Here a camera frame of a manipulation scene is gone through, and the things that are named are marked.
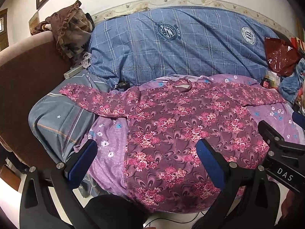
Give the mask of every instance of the floral wallpaper border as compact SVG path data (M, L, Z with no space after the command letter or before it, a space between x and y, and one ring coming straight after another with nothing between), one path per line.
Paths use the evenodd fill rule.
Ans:
M230 3L222 0L138 0L129 3L124 3L119 6L115 6L106 10L103 10L99 13L96 13L92 16L93 22L97 24L106 19L111 19L118 16L128 15L135 12L147 11L156 7L167 7L167 6L207 6L207 7L216 7L223 8L226 10L234 11L240 14L251 17L259 21L260 23L271 27L284 35L289 39L294 37L287 29L273 21L272 19L258 13L252 9L246 8L244 6L237 5L235 3Z

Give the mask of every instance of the ruffled brown fabric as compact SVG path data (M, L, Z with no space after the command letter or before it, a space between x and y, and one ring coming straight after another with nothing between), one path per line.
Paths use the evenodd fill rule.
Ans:
M56 48L64 59L70 59L82 53L84 45L90 39L92 24L80 9L81 2L63 8L46 18L35 27L33 34L48 30L43 25L51 24L56 40Z

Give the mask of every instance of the shirt sleeve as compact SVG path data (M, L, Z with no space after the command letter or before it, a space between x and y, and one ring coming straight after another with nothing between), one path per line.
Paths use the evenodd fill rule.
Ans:
M67 84L60 91L80 107L108 118L129 117L136 114L140 91L132 87L125 92L101 92L97 89L78 84Z
M238 83L219 83L219 89L241 106L286 103L286 100L276 90L263 87L253 87Z

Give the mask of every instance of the floral shirt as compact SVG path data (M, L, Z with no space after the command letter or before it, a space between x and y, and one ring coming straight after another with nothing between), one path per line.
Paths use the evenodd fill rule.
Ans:
M60 92L98 115L128 119L129 196L151 211L174 213L201 211L219 193L196 154L197 141L205 138L227 161L255 168L268 146L244 106L285 102L262 87L187 79L117 94L83 85Z

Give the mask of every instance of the circular logo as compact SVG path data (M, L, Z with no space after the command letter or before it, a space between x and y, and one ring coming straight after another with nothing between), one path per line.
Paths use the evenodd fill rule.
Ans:
M179 28L175 25L173 27L172 25L169 24L158 24L157 26L158 33L161 37L163 37L165 40L174 40L176 38L180 39L180 30Z
M256 36L253 30L249 27L242 28L242 36L243 38L251 45L254 45L256 42Z

